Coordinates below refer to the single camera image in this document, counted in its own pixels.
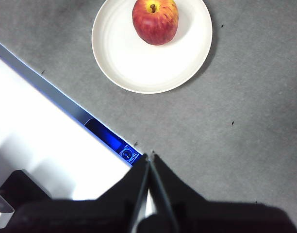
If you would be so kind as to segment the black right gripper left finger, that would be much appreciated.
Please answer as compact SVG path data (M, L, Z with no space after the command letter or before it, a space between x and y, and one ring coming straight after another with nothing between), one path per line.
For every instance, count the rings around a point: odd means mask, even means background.
M40 200L16 210L6 233L129 233L146 191L148 157L95 200Z

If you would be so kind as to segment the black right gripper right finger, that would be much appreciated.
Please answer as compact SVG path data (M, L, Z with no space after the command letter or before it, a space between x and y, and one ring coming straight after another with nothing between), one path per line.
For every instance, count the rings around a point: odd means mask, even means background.
M158 212L178 233L296 233L287 213L261 203L209 201L183 182L157 155L150 160Z

